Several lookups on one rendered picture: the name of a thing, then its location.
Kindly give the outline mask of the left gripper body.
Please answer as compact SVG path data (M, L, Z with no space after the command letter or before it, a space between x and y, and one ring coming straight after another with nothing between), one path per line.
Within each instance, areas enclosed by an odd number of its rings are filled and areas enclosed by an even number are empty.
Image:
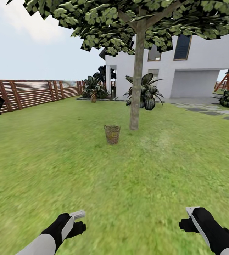
M82 234L82 233L83 233L83 221L78 221L78 222L74 223L74 231L72 232L72 234L67 236L65 239L72 238L72 237Z

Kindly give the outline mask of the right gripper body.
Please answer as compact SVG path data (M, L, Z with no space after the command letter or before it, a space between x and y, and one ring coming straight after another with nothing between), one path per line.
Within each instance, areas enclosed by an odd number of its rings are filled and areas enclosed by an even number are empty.
M195 226L193 225L191 217L188 218L188 219L182 219L181 222L183 224L185 232L196 232L196 233L199 233L197 228L195 228Z

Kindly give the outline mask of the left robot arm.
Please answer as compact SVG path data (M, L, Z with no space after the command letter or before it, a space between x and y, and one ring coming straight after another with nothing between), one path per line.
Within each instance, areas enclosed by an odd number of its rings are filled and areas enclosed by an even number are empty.
M83 221L75 222L85 215L84 210L60 214L53 224L15 255L54 255L65 239L82 234L86 230Z

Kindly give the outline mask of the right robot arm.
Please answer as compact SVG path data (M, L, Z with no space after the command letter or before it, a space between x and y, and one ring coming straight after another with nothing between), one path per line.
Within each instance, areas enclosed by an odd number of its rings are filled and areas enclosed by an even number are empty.
M229 230L222 228L212 214L203 207L186 207L188 219L182 219L179 227L185 232L200 233L216 255L229 255Z

